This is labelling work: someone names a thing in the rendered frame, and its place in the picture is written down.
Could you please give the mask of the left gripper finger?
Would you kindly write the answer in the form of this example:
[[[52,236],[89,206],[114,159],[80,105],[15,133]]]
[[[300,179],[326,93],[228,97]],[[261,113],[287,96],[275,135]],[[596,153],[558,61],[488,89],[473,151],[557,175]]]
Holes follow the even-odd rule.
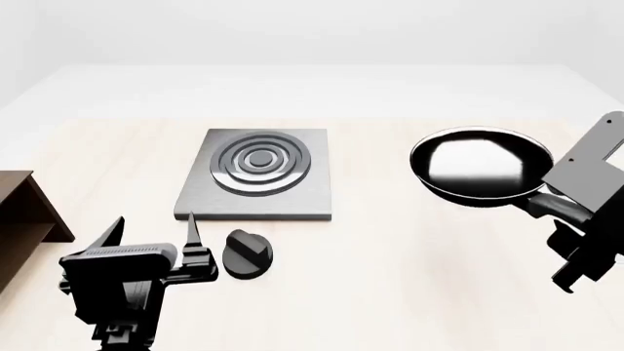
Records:
[[[182,250],[183,264],[195,264],[202,261],[206,248],[202,245],[194,213],[189,213],[186,244]]]
[[[92,242],[84,251],[83,256],[113,256],[118,251],[123,237],[125,219],[120,216]]]

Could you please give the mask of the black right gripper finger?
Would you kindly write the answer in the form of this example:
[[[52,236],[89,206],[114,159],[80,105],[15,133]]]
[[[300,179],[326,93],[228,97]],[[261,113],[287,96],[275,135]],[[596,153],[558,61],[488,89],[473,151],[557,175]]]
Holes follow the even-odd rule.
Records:
[[[563,259],[568,259],[580,248],[583,236],[562,221],[554,220],[555,231],[547,239],[547,246]]]

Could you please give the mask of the black frying pan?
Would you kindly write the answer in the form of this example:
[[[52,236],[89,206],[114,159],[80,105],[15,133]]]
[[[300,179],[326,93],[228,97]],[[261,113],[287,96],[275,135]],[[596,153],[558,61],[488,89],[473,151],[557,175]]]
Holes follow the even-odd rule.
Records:
[[[438,131],[411,150],[413,174],[430,192],[473,208],[512,206],[541,218],[551,215],[574,227],[593,216],[578,204],[542,192],[555,162],[536,139],[503,128],[465,126]]]

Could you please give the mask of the black round stove knob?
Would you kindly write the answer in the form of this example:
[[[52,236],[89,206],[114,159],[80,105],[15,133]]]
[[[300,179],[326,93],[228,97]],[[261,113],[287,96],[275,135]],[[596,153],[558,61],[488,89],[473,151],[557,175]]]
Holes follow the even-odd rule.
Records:
[[[231,277],[252,280],[269,270],[273,258],[272,245],[264,236],[233,230],[226,238],[222,263]]]

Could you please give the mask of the silver square electric stove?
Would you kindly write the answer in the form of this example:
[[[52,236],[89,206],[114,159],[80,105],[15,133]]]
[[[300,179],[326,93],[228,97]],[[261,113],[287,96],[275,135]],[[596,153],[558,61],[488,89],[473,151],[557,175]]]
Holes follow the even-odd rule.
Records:
[[[331,220],[328,132],[210,129],[174,206],[178,220]]]

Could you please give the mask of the dark brown wooden shelf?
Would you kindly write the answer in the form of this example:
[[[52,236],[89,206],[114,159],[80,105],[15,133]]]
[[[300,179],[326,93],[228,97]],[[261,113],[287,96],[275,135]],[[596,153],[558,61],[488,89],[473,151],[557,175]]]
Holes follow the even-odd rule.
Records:
[[[0,293],[41,243],[75,240],[32,174],[0,171]]]

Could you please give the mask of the grey right gripper mount plate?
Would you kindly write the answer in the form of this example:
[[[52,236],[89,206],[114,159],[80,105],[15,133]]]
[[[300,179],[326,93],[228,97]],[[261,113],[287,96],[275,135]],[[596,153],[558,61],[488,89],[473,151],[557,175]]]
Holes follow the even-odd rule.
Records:
[[[624,111],[602,116],[542,180],[591,213],[624,204],[624,170],[607,160],[624,147]]]

